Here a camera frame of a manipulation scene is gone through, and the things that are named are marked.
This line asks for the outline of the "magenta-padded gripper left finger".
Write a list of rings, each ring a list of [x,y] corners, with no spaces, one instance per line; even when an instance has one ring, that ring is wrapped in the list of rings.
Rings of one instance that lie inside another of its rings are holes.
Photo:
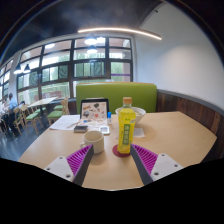
[[[57,157],[45,168],[45,171],[81,186],[93,155],[93,145],[88,145],[67,157]]]

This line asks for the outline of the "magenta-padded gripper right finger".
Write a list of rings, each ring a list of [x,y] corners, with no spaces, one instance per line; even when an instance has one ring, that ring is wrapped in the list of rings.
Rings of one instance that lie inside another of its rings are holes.
[[[182,166],[165,153],[155,154],[132,144],[130,153],[144,185],[150,184],[182,169]]]

